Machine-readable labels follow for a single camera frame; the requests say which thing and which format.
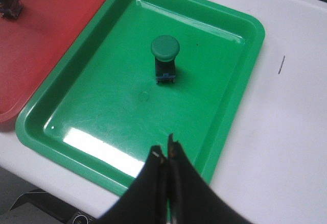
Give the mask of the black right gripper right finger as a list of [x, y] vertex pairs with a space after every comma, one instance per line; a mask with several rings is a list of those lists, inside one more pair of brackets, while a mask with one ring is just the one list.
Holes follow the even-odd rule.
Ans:
[[172, 133], [168, 163], [171, 223], [251, 223], [212, 191]]

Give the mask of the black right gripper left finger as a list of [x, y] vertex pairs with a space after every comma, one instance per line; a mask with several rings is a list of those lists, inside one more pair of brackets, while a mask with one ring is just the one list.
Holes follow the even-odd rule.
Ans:
[[168, 162], [159, 145], [128, 190], [96, 223], [166, 223]]

